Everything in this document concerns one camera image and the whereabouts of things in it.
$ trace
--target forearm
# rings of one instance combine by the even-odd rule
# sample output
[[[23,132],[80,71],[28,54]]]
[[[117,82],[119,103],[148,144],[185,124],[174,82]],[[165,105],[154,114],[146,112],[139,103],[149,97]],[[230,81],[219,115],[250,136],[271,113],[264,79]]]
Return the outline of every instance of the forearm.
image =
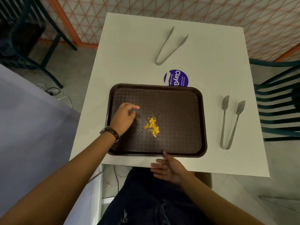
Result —
[[[36,186],[0,224],[63,224],[115,137],[104,132],[70,162]]]
[[[182,175],[181,187],[205,216],[216,225],[263,225],[253,216],[216,194],[190,172]]]

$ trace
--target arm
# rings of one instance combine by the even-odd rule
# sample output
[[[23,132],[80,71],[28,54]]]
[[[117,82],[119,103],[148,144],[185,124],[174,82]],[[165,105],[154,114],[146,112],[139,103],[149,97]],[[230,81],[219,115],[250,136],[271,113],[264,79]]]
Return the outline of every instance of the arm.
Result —
[[[163,155],[165,160],[157,159],[159,163],[151,164],[154,176],[180,185],[213,224],[263,225],[253,216],[220,197],[187,171],[177,159],[166,152],[163,152]]]
[[[110,127],[121,136],[132,124],[139,106],[123,103]],[[63,224],[89,179],[114,144],[104,132],[85,150],[37,185],[1,219],[5,224]]]

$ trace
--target dark blue jeans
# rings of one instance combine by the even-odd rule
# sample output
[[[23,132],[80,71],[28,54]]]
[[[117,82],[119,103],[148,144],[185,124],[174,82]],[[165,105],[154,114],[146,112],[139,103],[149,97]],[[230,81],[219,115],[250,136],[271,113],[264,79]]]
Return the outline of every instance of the dark blue jeans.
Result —
[[[98,225],[211,224],[197,206],[170,182],[134,167]]]

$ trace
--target tray rim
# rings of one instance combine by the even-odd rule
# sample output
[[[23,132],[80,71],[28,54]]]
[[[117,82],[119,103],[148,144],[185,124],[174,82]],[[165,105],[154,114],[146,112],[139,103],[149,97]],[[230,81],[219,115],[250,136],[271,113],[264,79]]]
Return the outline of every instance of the tray rim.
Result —
[[[164,85],[141,85],[141,84],[124,84],[124,83],[119,83],[116,84],[114,86],[112,86],[112,88],[110,89],[110,93],[109,93],[109,97],[108,97],[108,105],[107,105],[107,113],[106,113],[106,120],[105,120],[105,126],[108,126],[108,117],[109,117],[109,110],[110,110],[110,103],[111,103],[111,98],[112,98],[112,93],[115,91],[115,88],[122,86],[122,85],[126,85],[126,86],[142,86],[142,87],[159,87],[159,88],[173,88],[170,86],[164,86]],[[203,106],[203,96],[202,93],[195,87],[176,87],[176,88],[182,88],[182,89],[188,89],[188,88],[192,88],[193,90],[195,90],[198,94],[196,95],[198,98],[200,98],[201,100],[201,106],[198,103],[199,108],[202,111],[202,116],[203,116],[203,123],[201,123],[202,128],[201,131],[203,132],[203,137],[204,140],[202,141],[202,143],[205,143],[205,148],[203,149],[203,151],[201,153],[195,153],[195,154],[188,154],[188,153],[182,153],[181,155],[177,154],[177,153],[169,153],[170,155],[174,156],[174,157],[185,157],[185,158],[199,158],[202,157],[203,155],[205,155],[206,151],[207,151],[207,139],[206,139],[206,127],[205,127],[205,116],[204,116],[204,106]],[[148,152],[148,153],[115,153],[115,151],[113,149],[109,149],[107,152],[109,155],[116,155],[116,156],[163,156],[163,152],[161,153],[157,153],[157,152]]]

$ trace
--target round sticker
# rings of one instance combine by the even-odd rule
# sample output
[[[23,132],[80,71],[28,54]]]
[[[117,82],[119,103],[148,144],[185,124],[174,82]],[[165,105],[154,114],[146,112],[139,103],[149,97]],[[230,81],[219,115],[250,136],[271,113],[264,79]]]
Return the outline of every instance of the round sticker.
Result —
[[[180,70],[170,70],[170,77],[168,79],[169,86],[174,87],[187,87],[188,86],[188,77],[186,74]],[[163,81],[166,82],[167,73],[165,74]]]

